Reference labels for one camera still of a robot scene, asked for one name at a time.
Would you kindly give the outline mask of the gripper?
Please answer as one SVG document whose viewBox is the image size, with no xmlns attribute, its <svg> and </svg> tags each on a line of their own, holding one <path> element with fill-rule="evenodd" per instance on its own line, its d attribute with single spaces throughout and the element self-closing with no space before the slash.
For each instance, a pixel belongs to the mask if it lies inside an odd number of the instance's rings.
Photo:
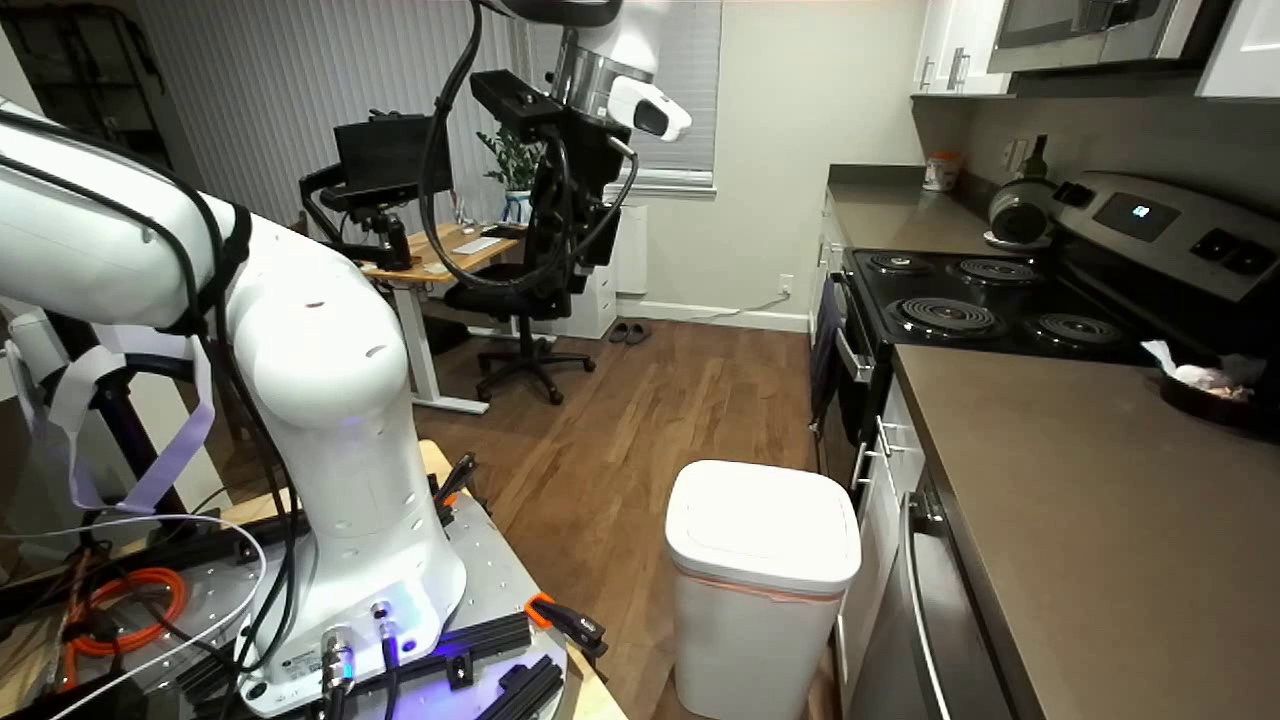
<svg viewBox="0 0 1280 720">
<path fill-rule="evenodd" d="M 628 145 L 634 132 L 613 120 L 595 122 L 576 111 L 561 109 L 538 119 L 538 138 L 544 142 L 544 161 L 538 169 L 538 205 L 527 233 L 527 260 L 535 281 L 530 295 L 561 295 L 570 282 L 568 251 L 573 224 L 573 201 L 593 205 L 579 243 L 579 265 L 608 266 L 622 215 L 622 204 L 613 201 L 605 187 L 622 173 L 625 155 L 611 145 L 613 138 Z M 572 199 L 557 199 L 563 172 L 561 154 L 568 161 Z"/>
</svg>

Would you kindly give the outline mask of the white bin lid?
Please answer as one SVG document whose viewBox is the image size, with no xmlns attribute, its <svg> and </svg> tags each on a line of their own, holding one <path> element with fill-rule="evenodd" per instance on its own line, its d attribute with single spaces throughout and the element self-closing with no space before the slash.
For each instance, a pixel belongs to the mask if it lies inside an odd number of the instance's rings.
<svg viewBox="0 0 1280 720">
<path fill-rule="evenodd" d="M 812 471 L 698 460 L 666 510 L 666 544 L 686 575 L 751 591 L 841 596 L 861 568 L 847 491 Z"/>
</svg>

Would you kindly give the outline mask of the white trash bin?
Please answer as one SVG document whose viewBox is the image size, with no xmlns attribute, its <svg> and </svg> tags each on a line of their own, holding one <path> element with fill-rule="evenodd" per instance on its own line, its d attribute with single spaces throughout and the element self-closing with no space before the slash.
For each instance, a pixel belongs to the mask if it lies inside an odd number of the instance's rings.
<svg viewBox="0 0 1280 720">
<path fill-rule="evenodd" d="M 751 591 L 686 575 L 669 559 L 678 702 L 709 720 L 800 720 L 847 591 Z"/>
</svg>

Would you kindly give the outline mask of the white drawer cabinet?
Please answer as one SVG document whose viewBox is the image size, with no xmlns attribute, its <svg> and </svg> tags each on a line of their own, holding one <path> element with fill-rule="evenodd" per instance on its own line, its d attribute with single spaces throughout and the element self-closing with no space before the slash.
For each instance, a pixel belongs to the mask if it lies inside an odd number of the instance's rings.
<svg viewBox="0 0 1280 720">
<path fill-rule="evenodd" d="M 649 206 L 626 205 L 620 214 L 611 261 L 580 272 L 582 291 L 572 293 L 571 314 L 549 322 L 534 322 L 538 332 L 580 340 L 602 340 L 618 318 L 622 295 L 643 295 L 648 281 Z"/>
</svg>

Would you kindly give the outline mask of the black office chair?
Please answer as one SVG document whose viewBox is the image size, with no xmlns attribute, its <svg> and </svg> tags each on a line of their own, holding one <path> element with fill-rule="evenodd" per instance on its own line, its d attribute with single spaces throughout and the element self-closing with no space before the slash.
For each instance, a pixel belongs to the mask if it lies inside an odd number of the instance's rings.
<svg viewBox="0 0 1280 720">
<path fill-rule="evenodd" d="M 561 405 L 564 396 L 547 370 L 557 364 L 579 364 L 585 372 L 596 369 L 596 363 L 586 354 L 567 354 L 553 350 L 549 340 L 538 340 L 532 333 L 534 322 L 548 322 L 571 314 L 571 284 L 567 275 L 552 275 L 530 290 L 516 293 L 488 293 L 457 283 L 445 291 L 445 306 L 472 314 L 483 314 L 498 320 L 515 320 L 516 348 L 481 351 L 477 365 L 483 378 L 476 383 L 476 396 L 488 404 L 492 391 L 517 375 L 538 379 L 545 388 L 548 400 Z"/>
</svg>

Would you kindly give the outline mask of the wooden standing desk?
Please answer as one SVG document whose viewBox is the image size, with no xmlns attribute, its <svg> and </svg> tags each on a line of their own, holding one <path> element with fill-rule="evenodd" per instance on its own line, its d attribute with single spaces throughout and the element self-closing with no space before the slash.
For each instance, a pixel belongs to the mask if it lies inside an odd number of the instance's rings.
<svg viewBox="0 0 1280 720">
<path fill-rule="evenodd" d="M 457 252 L 458 247 L 477 242 L 480 228 L 445 224 L 439 225 L 436 232 L 449 256 L 468 270 L 484 266 L 518 243 L 517 240 L 494 240 L 472 252 Z M 358 268 L 370 281 L 383 283 L 390 290 L 390 304 L 399 322 L 410 364 L 412 402 L 420 407 L 480 416 L 488 411 L 488 402 L 442 392 L 431 341 L 428 337 L 428 301 L 443 297 L 443 292 L 453 284 L 452 275 L 424 233 L 410 236 L 410 252 L 412 264 L 407 272 L 383 270 L 371 263 L 361 263 Z"/>
</svg>

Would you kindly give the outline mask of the orange black clamp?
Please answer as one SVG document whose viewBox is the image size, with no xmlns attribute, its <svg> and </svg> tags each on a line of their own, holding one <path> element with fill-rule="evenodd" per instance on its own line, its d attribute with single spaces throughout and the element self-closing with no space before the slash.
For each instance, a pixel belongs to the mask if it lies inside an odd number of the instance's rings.
<svg viewBox="0 0 1280 720">
<path fill-rule="evenodd" d="M 525 603 L 524 610 L 535 626 L 556 629 L 576 644 L 586 659 L 603 657 L 609 650 L 605 628 L 600 623 L 585 612 L 557 603 L 549 594 L 535 594 Z"/>
<path fill-rule="evenodd" d="M 470 487 L 476 470 L 477 460 L 475 452 L 466 452 L 457 462 L 453 464 L 442 484 L 436 483 L 436 475 L 434 473 L 428 474 L 431 501 L 442 527 L 448 527 L 453 521 L 453 505 L 456 503 L 457 496 Z"/>
</svg>

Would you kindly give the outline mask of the oven door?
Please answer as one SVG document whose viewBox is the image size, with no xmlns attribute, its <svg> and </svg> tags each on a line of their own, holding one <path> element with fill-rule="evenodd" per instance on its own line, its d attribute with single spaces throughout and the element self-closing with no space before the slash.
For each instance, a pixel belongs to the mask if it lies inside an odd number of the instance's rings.
<svg viewBox="0 0 1280 720">
<path fill-rule="evenodd" d="M 851 489 L 860 477 L 870 384 L 851 379 L 835 346 L 838 315 L 831 273 L 822 281 L 810 333 L 810 432 L 818 471 Z"/>
</svg>

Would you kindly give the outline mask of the white vertical blinds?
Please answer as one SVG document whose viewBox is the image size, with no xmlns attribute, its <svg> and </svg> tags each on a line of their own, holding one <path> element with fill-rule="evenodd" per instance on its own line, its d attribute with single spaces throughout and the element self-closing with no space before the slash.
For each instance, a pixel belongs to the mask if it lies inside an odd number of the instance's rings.
<svg viewBox="0 0 1280 720">
<path fill-rule="evenodd" d="M 429 115 L 472 29 L 468 0 L 137 0 L 204 190 L 283 225 L 334 128 Z"/>
</svg>

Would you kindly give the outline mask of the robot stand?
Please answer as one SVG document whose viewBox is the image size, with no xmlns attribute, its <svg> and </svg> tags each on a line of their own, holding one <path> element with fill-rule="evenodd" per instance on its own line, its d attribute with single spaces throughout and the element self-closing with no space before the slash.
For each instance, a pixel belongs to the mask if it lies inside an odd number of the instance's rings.
<svg viewBox="0 0 1280 720">
<path fill-rule="evenodd" d="M 429 473 L 445 475 L 452 462 L 435 442 L 419 442 L 422 461 Z M 223 515 L 228 521 L 248 527 L 262 525 L 268 519 L 275 519 L 274 501 L 268 495 L 246 500 Z M 445 629 L 479 624 L 490 618 L 498 618 L 520 611 L 524 614 L 526 602 L 540 592 L 520 562 L 506 538 L 498 532 L 493 520 L 480 507 L 479 501 L 466 495 L 454 502 L 454 521 L 445 528 L 451 546 L 463 560 L 467 585 L 460 606 L 453 612 Z M 516 662 L 532 664 L 544 653 L 564 669 L 564 689 L 553 700 L 554 708 L 541 712 L 539 720 L 628 720 L 613 694 L 605 687 L 599 674 L 589 666 L 585 656 L 577 650 L 570 650 L 568 641 L 554 629 L 541 629 L 530 621 L 532 644 L 524 656 L 503 656 L 484 664 L 506 667 Z M 17 711 L 29 705 L 37 691 L 37 682 L 47 675 L 49 661 L 52 657 L 52 633 L 56 629 L 52 620 L 33 620 L 20 626 L 13 639 L 0 643 L 0 715 Z M 148 671 L 155 675 L 160 691 L 175 689 L 177 673 L 183 667 L 193 667 L 191 662 L 207 656 L 197 650 L 175 653 L 164 662 L 156 662 Z M 495 682 L 483 679 L 476 687 L 461 694 L 490 700 L 497 692 Z"/>
</svg>

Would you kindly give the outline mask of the large coil stove burner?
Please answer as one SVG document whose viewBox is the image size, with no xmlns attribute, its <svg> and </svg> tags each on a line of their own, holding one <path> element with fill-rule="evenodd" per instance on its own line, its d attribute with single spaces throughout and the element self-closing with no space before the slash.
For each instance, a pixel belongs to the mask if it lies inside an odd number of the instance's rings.
<svg viewBox="0 0 1280 720">
<path fill-rule="evenodd" d="M 886 313 L 911 334 L 942 340 L 993 340 L 1009 327 L 996 313 L 955 299 L 918 297 L 891 302 Z"/>
</svg>

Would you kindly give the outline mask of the black electric stove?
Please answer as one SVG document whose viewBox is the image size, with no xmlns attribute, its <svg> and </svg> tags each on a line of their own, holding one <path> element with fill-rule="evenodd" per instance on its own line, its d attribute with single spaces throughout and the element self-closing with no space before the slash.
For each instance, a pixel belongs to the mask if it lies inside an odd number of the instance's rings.
<svg viewBox="0 0 1280 720">
<path fill-rule="evenodd" d="M 865 459 L 876 447 L 876 420 L 884 407 L 897 347 L 934 345 L 988 354 L 1073 361 L 1147 365 L 1140 347 L 1166 341 L 1176 357 L 1199 360 L 1240 354 L 1267 357 L 1280 345 L 1280 218 L 1155 179 L 1087 172 L 1055 192 L 1050 245 L 1034 252 L 992 247 L 974 217 L 947 201 L 908 204 L 878 184 L 855 184 L 861 199 L 887 199 L 904 211 L 901 228 L 881 240 L 869 222 L 846 223 L 838 193 L 824 208 L 826 249 L 820 266 L 846 274 L 855 292 L 865 347 L 874 354 L 863 427 L 860 496 Z M 876 252 L 915 256 L 934 266 L 929 275 L 882 275 L 867 266 Z M 948 266 L 968 258 L 1029 263 L 1043 275 L 1027 288 L 966 284 Z M 1007 324 L 993 340 L 942 340 L 904 331 L 887 306 L 904 299 L 955 299 L 987 307 Z M 1125 336 L 1115 350 L 1071 352 L 1046 347 L 1024 323 L 1044 313 L 1108 322 Z"/>
</svg>

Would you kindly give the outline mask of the silver kettle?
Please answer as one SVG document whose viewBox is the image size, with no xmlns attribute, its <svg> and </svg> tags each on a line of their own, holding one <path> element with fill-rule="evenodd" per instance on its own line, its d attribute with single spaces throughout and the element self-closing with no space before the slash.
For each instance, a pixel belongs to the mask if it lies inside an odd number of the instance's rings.
<svg viewBox="0 0 1280 720">
<path fill-rule="evenodd" d="M 988 245 L 1009 252 L 1034 252 L 1050 245 L 1057 186 L 1020 177 L 1001 186 L 988 206 Z"/>
</svg>

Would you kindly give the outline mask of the steel dishwasher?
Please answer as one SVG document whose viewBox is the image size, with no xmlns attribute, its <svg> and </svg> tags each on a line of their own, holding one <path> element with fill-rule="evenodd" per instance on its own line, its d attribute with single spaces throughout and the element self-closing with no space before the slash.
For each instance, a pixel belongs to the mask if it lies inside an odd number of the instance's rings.
<svg viewBox="0 0 1280 720">
<path fill-rule="evenodd" d="M 899 547 L 844 720 L 1016 720 L 936 484 L 897 515 Z"/>
</svg>

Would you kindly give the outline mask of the white wall cabinet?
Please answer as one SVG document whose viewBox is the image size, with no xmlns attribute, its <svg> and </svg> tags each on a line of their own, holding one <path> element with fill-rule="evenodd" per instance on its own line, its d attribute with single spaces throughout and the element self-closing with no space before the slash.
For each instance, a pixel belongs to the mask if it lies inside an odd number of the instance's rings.
<svg viewBox="0 0 1280 720">
<path fill-rule="evenodd" d="M 925 0 L 911 94 L 1004 97 L 1011 76 L 989 69 L 1006 0 Z"/>
<path fill-rule="evenodd" d="M 1280 0 L 1235 0 L 1196 95 L 1280 102 Z"/>
</svg>

